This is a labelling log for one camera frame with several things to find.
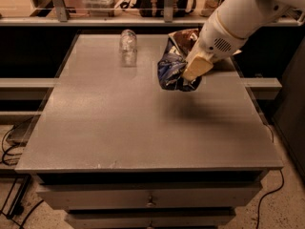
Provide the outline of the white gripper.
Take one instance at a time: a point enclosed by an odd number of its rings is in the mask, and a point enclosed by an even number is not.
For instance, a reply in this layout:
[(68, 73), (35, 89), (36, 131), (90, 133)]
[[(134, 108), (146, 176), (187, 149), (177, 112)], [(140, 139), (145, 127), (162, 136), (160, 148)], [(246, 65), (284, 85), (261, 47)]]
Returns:
[(193, 81), (213, 68), (213, 63), (227, 58), (247, 41), (236, 12), (217, 9), (204, 23), (199, 37), (187, 56), (187, 67), (182, 73)]

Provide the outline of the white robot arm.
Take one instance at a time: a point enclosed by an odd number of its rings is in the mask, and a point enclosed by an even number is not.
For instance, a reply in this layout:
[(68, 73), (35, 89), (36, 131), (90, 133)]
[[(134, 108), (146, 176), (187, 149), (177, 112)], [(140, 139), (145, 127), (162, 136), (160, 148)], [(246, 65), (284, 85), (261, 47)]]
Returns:
[(225, 0), (204, 23), (182, 77), (193, 81), (208, 72), (215, 62), (234, 54), (255, 31), (289, 9), (304, 10), (305, 0)]

